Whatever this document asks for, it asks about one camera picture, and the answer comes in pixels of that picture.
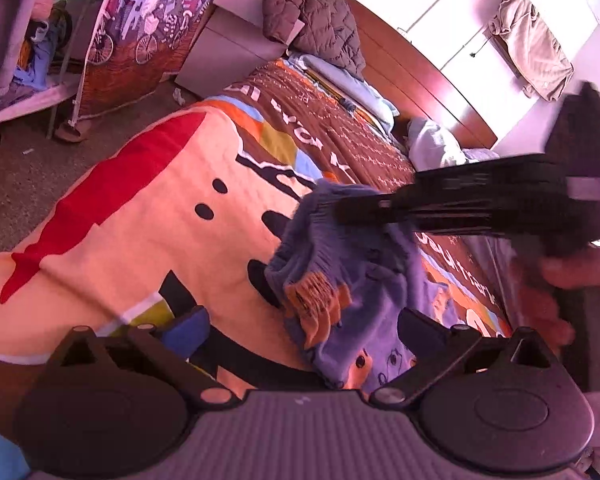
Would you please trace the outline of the right hand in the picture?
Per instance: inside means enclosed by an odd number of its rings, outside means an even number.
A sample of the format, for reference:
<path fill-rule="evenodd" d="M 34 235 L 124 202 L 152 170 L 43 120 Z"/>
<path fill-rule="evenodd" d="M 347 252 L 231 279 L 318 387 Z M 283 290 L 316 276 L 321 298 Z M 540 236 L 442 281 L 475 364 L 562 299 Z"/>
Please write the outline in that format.
<path fill-rule="evenodd" d="M 509 273 L 521 322 L 534 328 L 552 351 L 559 352 L 572 343 L 576 331 L 560 317 L 552 290 L 600 288 L 600 247 L 591 246 L 563 259 L 542 258 L 532 268 L 515 256 Z"/>

